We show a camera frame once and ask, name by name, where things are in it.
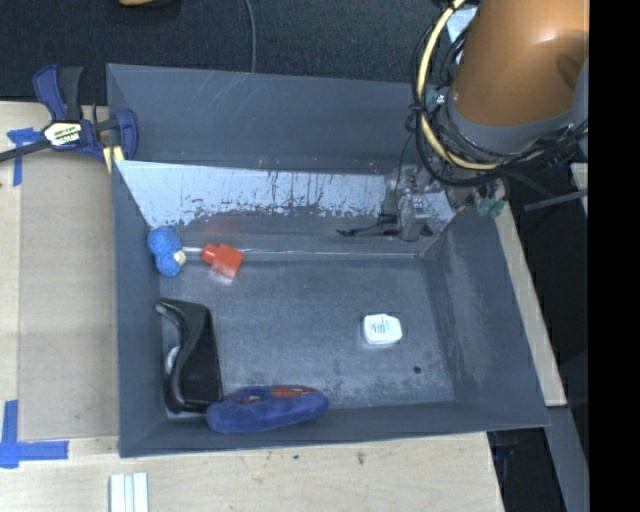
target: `black cable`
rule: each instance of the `black cable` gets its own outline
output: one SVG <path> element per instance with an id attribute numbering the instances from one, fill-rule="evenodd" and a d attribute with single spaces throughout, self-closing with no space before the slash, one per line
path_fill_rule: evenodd
<path id="1" fill-rule="evenodd" d="M 383 231 L 381 234 L 384 235 L 397 235 L 398 233 L 400 233 L 402 231 L 402 218 L 400 216 L 400 207 L 398 205 L 398 201 L 396 199 L 396 192 L 398 191 L 398 184 L 400 183 L 400 173 L 402 171 L 402 164 L 404 163 L 404 157 L 405 157 L 405 153 L 407 152 L 407 148 L 409 147 L 409 142 L 411 142 L 411 138 L 413 137 L 412 135 L 409 135 L 409 137 L 407 138 L 406 142 L 404 143 L 404 146 L 402 147 L 402 151 L 400 152 L 400 159 L 398 161 L 398 171 L 397 171 L 397 175 L 396 175 L 396 185 L 393 189 L 393 203 L 396 207 L 396 216 L 393 215 L 380 215 L 378 217 L 378 221 L 371 225 L 368 226 L 366 228 L 356 228 L 356 229 L 349 229 L 349 230 L 336 230 L 338 233 L 340 233 L 342 236 L 355 236 L 358 233 L 363 233 L 366 231 L 369 231 L 371 229 L 377 228 L 379 226 L 383 226 L 385 224 L 394 224 L 397 223 L 398 225 L 398 229 L 393 230 L 393 231 Z"/>
<path id="2" fill-rule="evenodd" d="M 413 134 L 409 135 L 409 137 L 404 143 L 404 146 L 402 147 L 402 151 L 400 152 L 400 160 L 398 161 L 398 173 L 396 174 L 396 186 L 393 188 L 393 204 L 396 207 L 396 213 L 398 215 L 398 231 L 399 232 L 402 232 L 402 215 L 400 215 L 400 205 L 398 204 L 398 196 L 397 196 L 398 185 L 400 183 L 400 173 L 402 172 L 404 155 L 407 152 L 407 147 L 409 147 L 409 142 L 411 142 L 411 138 L 413 136 L 414 136 Z"/>
<path id="3" fill-rule="evenodd" d="M 249 14 L 249 25 L 251 26 L 251 72 L 256 72 L 256 20 L 253 16 L 253 9 L 251 8 L 251 1 L 244 0 L 244 5 L 247 8 Z"/>

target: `yellow cable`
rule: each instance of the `yellow cable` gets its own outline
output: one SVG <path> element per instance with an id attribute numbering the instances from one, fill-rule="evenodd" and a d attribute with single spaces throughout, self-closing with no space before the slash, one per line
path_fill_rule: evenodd
<path id="1" fill-rule="evenodd" d="M 418 93 L 418 98 L 422 98 L 422 94 L 424 92 L 426 80 L 427 80 L 427 72 L 429 70 L 429 62 L 431 61 L 431 55 L 433 53 L 433 49 L 440 37 L 440 33 L 444 29 L 449 21 L 451 15 L 459 9 L 466 0 L 454 0 L 453 4 L 450 7 L 447 7 L 443 13 L 438 18 L 433 31 L 431 32 L 431 36 L 427 41 L 427 45 L 424 49 L 424 53 L 422 54 L 422 60 L 420 61 L 420 68 L 418 70 L 418 76 L 416 80 L 416 90 Z M 446 148 L 440 143 L 435 133 L 431 129 L 429 122 L 426 119 L 426 116 L 420 115 L 420 121 L 422 125 L 422 132 L 424 133 L 427 142 L 431 145 L 431 147 L 447 162 L 453 163 L 459 167 L 464 167 L 466 169 L 473 169 L 476 171 L 490 171 L 491 169 L 495 169 L 498 167 L 497 163 L 493 164 L 479 164 L 476 162 L 468 162 L 454 153 L 451 153 L 446 150 Z"/>

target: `orange toy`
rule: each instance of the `orange toy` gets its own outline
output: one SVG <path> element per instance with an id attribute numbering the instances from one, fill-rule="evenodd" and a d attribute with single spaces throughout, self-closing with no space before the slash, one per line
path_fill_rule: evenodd
<path id="1" fill-rule="evenodd" d="M 244 254 L 225 244 L 215 246 L 207 244 L 202 249 L 201 258 L 211 265 L 211 268 L 222 275 L 233 279 L 242 263 Z"/>

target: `bin floor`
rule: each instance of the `bin floor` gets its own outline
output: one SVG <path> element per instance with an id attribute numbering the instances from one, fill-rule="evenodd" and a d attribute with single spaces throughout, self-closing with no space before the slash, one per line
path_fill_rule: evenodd
<path id="1" fill-rule="evenodd" d="M 441 402 L 452 384 L 429 303 L 424 263 L 380 259 L 247 255 L 235 279 L 189 262 L 162 278 L 164 297 L 212 312 L 225 395 L 249 385 L 315 387 L 333 408 Z M 368 345 L 362 318 L 402 322 L 394 345 Z M 165 353 L 178 331 L 163 320 Z"/>

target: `blue tape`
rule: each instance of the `blue tape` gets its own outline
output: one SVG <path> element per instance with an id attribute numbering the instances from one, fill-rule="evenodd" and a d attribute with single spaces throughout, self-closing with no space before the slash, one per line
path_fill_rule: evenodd
<path id="1" fill-rule="evenodd" d="M 44 135 L 33 128 L 21 128 L 19 130 L 10 130 L 7 136 L 17 148 L 24 144 L 32 144 L 44 140 Z M 17 187 L 22 183 L 22 157 L 18 156 L 13 165 L 13 186 Z"/>
<path id="2" fill-rule="evenodd" d="M 68 459 L 69 441 L 18 442 L 18 401 L 4 404 L 0 468 L 15 469 L 22 461 Z"/>

